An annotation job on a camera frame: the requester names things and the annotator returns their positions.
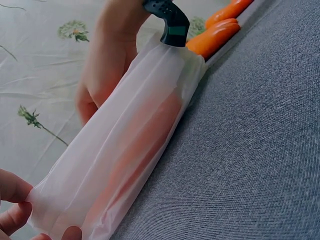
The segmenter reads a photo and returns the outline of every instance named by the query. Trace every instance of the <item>floral tablecloth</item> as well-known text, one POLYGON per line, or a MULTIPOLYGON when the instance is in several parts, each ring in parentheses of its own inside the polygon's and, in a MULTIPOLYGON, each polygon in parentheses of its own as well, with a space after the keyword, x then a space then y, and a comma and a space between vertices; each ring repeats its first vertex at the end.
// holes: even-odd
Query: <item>floral tablecloth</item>
MULTIPOLYGON (((74 94, 95 20, 105 0, 0 0, 0 168, 36 185, 81 129, 74 94)), ((229 0, 174 0, 189 37, 229 0)), ((161 19, 150 17, 138 49, 161 19)), ((1 211, 10 205, 1 204, 1 211)), ((13 239, 30 239, 26 226, 13 239)))

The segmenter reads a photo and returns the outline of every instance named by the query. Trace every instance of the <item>hand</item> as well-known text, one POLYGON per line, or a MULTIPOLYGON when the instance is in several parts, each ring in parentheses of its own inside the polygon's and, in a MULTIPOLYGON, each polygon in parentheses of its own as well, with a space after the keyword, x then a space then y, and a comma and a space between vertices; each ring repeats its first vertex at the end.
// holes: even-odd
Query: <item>hand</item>
POLYGON ((84 125, 110 96, 137 55, 137 33, 150 15, 142 3, 109 0, 98 18, 75 97, 84 125))
MULTIPOLYGON (((0 199, 15 203, 9 210, 0 214, 0 240, 10 240, 9 236, 22 228, 32 212, 32 205, 25 202, 33 187, 11 172, 0 169, 0 199)), ((81 240, 82 232, 78 227, 69 227, 62 240, 81 240)), ((51 240, 40 234, 32 240, 51 240)))
POLYGON ((75 98, 84 125, 113 92, 136 55, 135 34, 96 31, 75 98))

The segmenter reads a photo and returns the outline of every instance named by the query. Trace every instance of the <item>gray carpet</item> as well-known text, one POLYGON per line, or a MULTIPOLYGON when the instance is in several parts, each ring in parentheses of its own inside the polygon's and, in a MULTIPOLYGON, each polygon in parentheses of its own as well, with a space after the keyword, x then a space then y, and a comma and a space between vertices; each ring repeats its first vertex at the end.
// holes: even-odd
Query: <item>gray carpet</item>
POLYGON ((320 4, 278 2, 210 69, 113 240, 320 239, 320 4))

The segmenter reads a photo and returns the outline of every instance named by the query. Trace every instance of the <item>white paper bag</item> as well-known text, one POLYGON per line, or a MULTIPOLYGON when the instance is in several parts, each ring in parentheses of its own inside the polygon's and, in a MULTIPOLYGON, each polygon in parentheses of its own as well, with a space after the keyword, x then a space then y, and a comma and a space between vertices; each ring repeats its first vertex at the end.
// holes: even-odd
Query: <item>white paper bag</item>
POLYGON ((155 34, 120 83, 30 193, 30 224, 60 240, 108 240, 138 196, 206 71, 201 56, 155 34))

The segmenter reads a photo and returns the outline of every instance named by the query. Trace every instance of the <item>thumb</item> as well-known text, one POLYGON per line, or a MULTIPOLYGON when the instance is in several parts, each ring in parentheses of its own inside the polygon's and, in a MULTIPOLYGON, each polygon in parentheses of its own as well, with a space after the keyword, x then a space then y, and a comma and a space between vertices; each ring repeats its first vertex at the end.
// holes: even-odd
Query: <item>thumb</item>
POLYGON ((82 231, 77 226, 71 226, 65 230, 61 240, 82 240, 82 231))

